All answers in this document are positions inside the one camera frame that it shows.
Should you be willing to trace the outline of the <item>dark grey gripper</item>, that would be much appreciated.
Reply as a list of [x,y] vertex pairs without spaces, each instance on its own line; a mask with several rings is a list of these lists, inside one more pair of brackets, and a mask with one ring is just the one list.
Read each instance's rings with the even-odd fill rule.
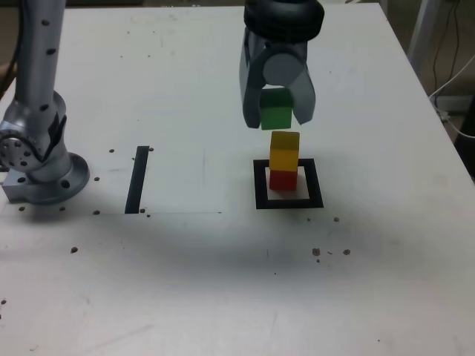
[[239,83],[243,118],[248,128],[261,125],[261,91],[266,83],[280,85],[290,92],[299,125],[312,120],[315,90],[303,59],[307,59],[306,42],[276,42],[244,30]]

